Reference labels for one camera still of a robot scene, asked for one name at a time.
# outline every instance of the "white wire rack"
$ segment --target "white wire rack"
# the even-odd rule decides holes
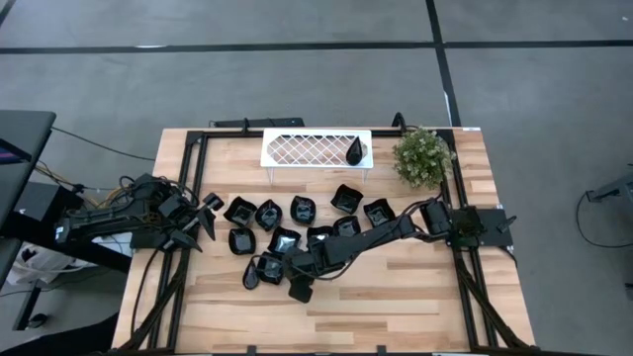
[[[363,158],[355,166],[347,164],[345,154],[360,138]],[[372,133],[358,130],[265,129],[261,146],[261,166],[273,183],[275,168],[360,169],[363,182],[374,168]]]

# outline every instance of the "potted plant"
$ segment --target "potted plant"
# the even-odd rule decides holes
[[[421,185],[435,189],[442,182],[444,169],[451,166],[455,152],[448,149],[446,142],[437,132],[419,128],[405,134],[394,146],[396,165],[394,169],[401,179],[412,188]]]

